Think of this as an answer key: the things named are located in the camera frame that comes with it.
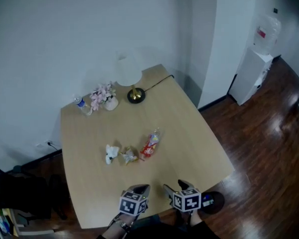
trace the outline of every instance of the plastic bottle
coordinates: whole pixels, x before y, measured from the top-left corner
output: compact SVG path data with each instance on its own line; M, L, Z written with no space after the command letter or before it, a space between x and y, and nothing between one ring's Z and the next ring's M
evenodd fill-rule
M89 116L92 114L92 108L83 100L81 96L73 95L73 103L76 104L85 115Z
M254 36L254 51L259 54L270 54L278 39L281 23L274 17L259 15Z

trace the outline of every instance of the flower vase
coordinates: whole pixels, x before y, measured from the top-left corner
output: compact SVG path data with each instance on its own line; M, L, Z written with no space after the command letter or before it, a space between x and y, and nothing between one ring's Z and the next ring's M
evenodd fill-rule
M117 100L117 98L112 97L111 100L107 101L103 107L108 111L112 111L116 108L116 106L118 106L118 104L119 101Z

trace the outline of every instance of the lamp cord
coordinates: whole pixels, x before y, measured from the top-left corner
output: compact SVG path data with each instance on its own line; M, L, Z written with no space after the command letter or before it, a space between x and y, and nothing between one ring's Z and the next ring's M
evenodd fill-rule
M55 150L58 150L56 147L53 146L53 144L51 142L47 143L49 146L51 146L52 148L54 148Z
M157 82L155 85L153 85L153 86L151 86L150 88L148 88L147 90L150 90L151 88L155 87L157 84L159 84L159 83L161 83L162 81L166 80L166 79L167 79L168 77L170 77L170 76L172 76L172 77L175 79L175 77L174 77L172 74L170 74L170 75L168 75L167 77L165 77L164 79L162 79L162 80L160 80L159 82Z

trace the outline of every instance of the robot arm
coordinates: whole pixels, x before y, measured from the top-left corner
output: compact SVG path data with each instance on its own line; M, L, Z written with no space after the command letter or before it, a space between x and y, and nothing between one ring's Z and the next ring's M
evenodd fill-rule
M171 199L170 205L181 212L192 212L201 207L201 193L198 189L184 180L178 180L181 191L175 191L168 185L164 184L163 188Z
M120 215L126 214L135 217L135 220L141 213L144 213L148 208L148 197L150 194L150 185L141 184L129 187L124 190L120 196L119 214L110 222L109 227L113 223L120 225L125 232L129 232L132 224L129 226L125 222L120 220Z

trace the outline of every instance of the red label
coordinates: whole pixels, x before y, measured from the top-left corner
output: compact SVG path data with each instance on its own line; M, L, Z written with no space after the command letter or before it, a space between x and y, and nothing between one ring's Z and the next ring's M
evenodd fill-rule
M265 38L266 34L262 32L260 29L258 29L257 33L262 37Z
M154 153L155 146L156 146L156 143L153 144L152 146L149 146L149 144L150 144L150 140L147 141L146 145L141 150L141 154L143 154L146 157L150 157Z

